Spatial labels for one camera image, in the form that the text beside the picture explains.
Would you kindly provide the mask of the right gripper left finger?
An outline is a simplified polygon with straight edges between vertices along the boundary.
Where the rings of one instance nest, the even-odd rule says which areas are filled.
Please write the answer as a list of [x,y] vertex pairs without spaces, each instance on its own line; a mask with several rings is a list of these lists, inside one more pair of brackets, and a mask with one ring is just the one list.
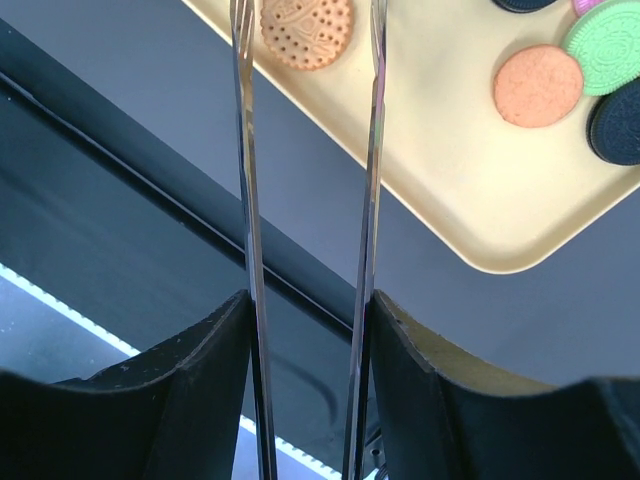
[[1,374],[5,479],[228,479],[247,377],[249,299],[95,375]]

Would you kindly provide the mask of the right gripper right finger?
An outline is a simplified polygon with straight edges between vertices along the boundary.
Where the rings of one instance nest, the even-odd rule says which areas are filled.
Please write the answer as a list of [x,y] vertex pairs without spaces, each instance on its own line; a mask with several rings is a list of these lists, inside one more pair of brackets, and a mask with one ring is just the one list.
[[635,479],[639,382],[557,387],[492,365],[376,292],[372,366],[394,479]]

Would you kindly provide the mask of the orange cookie bottom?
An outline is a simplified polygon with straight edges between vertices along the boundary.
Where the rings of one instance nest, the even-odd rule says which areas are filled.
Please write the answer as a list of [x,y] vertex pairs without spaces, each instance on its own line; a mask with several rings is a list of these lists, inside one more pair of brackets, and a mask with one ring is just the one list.
[[264,1],[262,38],[283,64],[301,71],[324,68],[348,47],[354,26],[349,0]]

